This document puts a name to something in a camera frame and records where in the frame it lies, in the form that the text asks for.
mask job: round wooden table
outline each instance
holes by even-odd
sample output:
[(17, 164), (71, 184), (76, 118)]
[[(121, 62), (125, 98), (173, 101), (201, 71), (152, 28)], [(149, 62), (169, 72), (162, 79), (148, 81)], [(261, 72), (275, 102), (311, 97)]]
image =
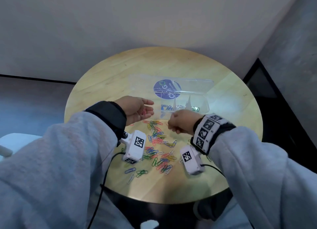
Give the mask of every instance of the round wooden table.
[[(74, 86), (65, 108), (64, 121), (72, 114), (82, 111), (101, 100), (113, 101), (130, 93), (128, 75), (148, 74), (179, 78), (211, 79), (214, 87), (207, 93), (210, 113), (216, 113), (236, 126), (246, 126), (262, 139), (263, 123), (260, 109), (254, 96), (242, 80), (232, 71), (204, 55), (170, 47), (146, 47), (128, 50), (107, 58), (87, 71)], [(188, 143), (189, 135), (177, 135), (167, 129), (167, 120), (159, 126), (168, 141), (177, 140), (173, 155), (177, 157), (170, 174), (160, 174), (152, 167), (153, 160), (143, 160), (134, 165), (137, 170), (148, 170), (130, 184), (132, 173), (124, 171), (133, 167), (117, 156), (109, 167), (106, 186), (127, 197), (164, 204), (178, 204), (197, 201), (223, 191), (228, 187), (226, 179), (211, 167), (200, 175), (188, 175), (184, 165), (179, 163), (181, 147)], [(142, 121), (127, 126), (127, 132), (141, 130), (151, 134)], [(146, 146), (152, 146), (147, 140)], [(114, 152), (121, 151), (122, 146)], [(166, 145), (156, 145), (159, 151), (170, 152)], [(209, 162), (201, 156), (203, 162)]]

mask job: grey sleeve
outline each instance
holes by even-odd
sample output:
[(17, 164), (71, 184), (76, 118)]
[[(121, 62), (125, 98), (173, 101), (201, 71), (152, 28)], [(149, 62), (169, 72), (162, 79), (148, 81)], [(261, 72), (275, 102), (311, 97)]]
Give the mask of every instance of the grey sleeve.
[(237, 127), (218, 136), (209, 156), (256, 229), (317, 228), (317, 174), (283, 149)]
[(101, 119), (79, 112), (0, 162), (0, 228), (84, 228), (116, 144)]

